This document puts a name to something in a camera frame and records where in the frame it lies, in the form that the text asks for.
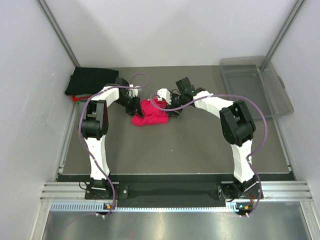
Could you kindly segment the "pink t shirt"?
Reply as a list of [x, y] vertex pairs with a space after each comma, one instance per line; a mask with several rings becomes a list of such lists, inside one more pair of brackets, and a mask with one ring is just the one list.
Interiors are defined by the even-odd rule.
[[144, 99], [140, 102], [142, 117], [135, 115], [131, 123], [134, 126], [142, 127], [147, 125], [166, 124], [169, 121], [169, 115], [160, 110], [151, 103], [149, 99]]

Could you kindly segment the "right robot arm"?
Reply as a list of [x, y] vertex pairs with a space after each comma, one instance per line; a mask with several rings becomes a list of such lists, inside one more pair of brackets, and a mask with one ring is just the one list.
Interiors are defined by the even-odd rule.
[[166, 101], [169, 116], [178, 117], [184, 105], [191, 105], [219, 118], [222, 135], [230, 144], [233, 156], [233, 182], [219, 185], [220, 198], [231, 202], [245, 198], [256, 185], [252, 169], [252, 143], [256, 125], [245, 101], [222, 99], [202, 87], [195, 88], [189, 78], [176, 81], [177, 91], [162, 88], [158, 99]]

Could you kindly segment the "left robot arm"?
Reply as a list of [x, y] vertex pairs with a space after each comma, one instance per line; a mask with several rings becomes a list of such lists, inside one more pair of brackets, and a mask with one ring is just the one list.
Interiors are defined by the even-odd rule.
[[127, 114], [142, 116], [139, 91], [124, 78], [116, 78], [115, 83], [104, 86], [87, 100], [81, 100], [82, 109], [78, 125], [78, 136], [90, 159], [90, 179], [85, 180], [86, 200], [106, 200], [116, 197], [116, 190], [110, 179], [110, 168], [106, 155], [106, 135], [109, 129], [108, 107], [118, 103]]

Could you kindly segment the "folded black t shirt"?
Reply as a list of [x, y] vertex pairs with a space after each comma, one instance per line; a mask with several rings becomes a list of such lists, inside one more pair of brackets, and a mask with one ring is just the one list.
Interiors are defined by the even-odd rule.
[[70, 76], [65, 95], [94, 95], [107, 84], [114, 84], [119, 71], [108, 68], [76, 67]]

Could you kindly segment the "folded red t shirt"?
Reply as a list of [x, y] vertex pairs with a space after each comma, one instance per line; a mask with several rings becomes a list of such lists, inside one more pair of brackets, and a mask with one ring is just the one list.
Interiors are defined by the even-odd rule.
[[90, 97], [89, 95], [73, 95], [72, 101], [76, 103], [76, 101], [88, 99], [89, 97]]

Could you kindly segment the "clear plastic bin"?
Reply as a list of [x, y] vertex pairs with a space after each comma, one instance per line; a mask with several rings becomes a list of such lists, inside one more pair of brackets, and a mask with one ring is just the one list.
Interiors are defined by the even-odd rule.
[[294, 112], [282, 79], [265, 56], [224, 58], [219, 61], [225, 90], [253, 101], [267, 119]]

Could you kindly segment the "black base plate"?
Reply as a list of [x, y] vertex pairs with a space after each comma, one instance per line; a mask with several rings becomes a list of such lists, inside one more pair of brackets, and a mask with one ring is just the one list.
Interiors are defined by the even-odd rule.
[[241, 183], [232, 174], [113, 174], [85, 179], [85, 199], [115, 200], [119, 208], [222, 207], [259, 196], [258, 179]]

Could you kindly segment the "left corner frame post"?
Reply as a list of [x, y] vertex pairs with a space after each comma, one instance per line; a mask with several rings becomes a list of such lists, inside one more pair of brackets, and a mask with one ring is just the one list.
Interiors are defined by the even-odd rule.
[[62, 47], [64, 48], [66, 54], [70, 58], [71, 62], [75, 67], [80, 67], [80, 63], [76, 58], [70, 44], [67, 41], [63, 31], [61, 30], [56, 18], [54, 17], [49, 5], [45, 0], [36, 0], [36, 3], [39, 5], [40, 9], [42, 10], [43, 14], [45, 15], [46, 19], [48, 20], [50, 26], [52, 27], [53, 31], [55, 32], [59, 42], [61, 43]]

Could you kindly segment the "corner frame post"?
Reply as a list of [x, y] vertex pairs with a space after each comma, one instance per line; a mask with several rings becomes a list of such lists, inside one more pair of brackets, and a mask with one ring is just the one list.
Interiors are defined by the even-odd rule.
[[306, 3], [306, 0], [296, 0], [294, 2], [287, 17], [285, 18], [285, 21], [283, 22], [283, 24], [281, 26], [276, 38], [274, 39], [271, 47], [269, 48], [269, 50], [264, 58], [264, 61], [262, 62], [261, 66], [259, 67], [259, 70], [261, 72], [263, 72], [265, 70], [266, 66], [271, 61], [272, 57], [274, 56], [278, 47], [280, 46], [280, 44], [284, 40], [287, 32], [289, 31], [290, 27], [294, 23], [296, 17], [298, 16], [299, 12], [301, 11], [301, 9], [303, 8], [305, 3]]
[[49, 5], [45, 0], [36, 0], [36, 3], [39, 5], [40, 9], [42, 10], [43, 14], [45, 15], [46, 19], [48, 20], [50, 26], [52, 27], [53, 31], [55, 32], [59, 42], [61, 43], [62, 47], [64, 48], [66, 54], [70, 58], [71, 62], [75, 67], [80, 67], [80, 63], [76, 58], [70, 44], [67, 41], [63, 31], [61, 30], [56, 18], [54, 17]]

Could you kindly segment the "right corner frame post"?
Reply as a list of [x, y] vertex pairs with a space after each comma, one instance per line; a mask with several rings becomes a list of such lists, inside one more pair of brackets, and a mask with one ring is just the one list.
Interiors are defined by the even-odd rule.
[[266, 66], [271, 61], [272, 57], [274, 56], [278, 47], [280, 46], [280, 44], [284, 40], [287, 32], [289, 31], [290, 27], [294, 23], [296, 17], [298, 16], [299, 12], [301, 11], [301, 9], [303, 8], [305, 3], [306, 3], [306, 0], [296, 0], [294, 2], [287, 17], [285, 18], [285, 21], [283, 22], [283, 24], [281, 26], [276, 38], [274, 39], [271, 47], [269, 48], [269, 50], [264, 58], [264, 61], [262, 62], [261, 66], [259, 67], [259, 70], [261, 72], [263, 72], [265, 70]]

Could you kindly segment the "aluminium frame rail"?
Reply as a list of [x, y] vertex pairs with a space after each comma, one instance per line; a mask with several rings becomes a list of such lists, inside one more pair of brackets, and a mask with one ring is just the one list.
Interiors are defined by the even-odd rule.
[[[156, 197], [218, 197], [217, 184], [213, 182], [136, 182], [114, 184], [117, 198], [128, 200], [137, 196]], [[77, 182], [48, 182], [44, 184], [42, 201], [82, 201], [86, 191]], [[262, 181], [263, 201], [311, 201], [312, 194], [305, 181]]]

